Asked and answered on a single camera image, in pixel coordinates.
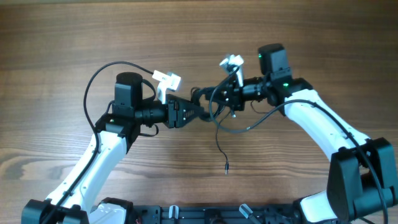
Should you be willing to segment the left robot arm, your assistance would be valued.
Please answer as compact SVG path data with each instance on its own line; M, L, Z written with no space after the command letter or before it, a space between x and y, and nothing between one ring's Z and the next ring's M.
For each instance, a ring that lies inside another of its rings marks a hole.
M155 71L159 86L153 96L143 98L142 87L151 87L134 72L120 73L114 86L114 100L93 125L93 136L81 159L65 180L43 201L30 200L22 210L22 223L140 223L128 200L95 200L115 166L129 152L133 142L145 134L141 126L182 128L201 116L204 109L191 101L166 94L175 90L180 77Z

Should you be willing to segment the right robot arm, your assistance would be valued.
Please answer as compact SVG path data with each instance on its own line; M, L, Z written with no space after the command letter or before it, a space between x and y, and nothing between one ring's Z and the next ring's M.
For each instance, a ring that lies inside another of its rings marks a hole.
M298 223L349 223L397 205L394 149L384 138L371 139L338 116L311 84L294 78L281 44L260 47L261 77L243 77L243 58L228 55L220 63L226 78L208 94L210 103L241 111L248 101L267 100L273 112L299 125L327 156L324 191L298 199Z

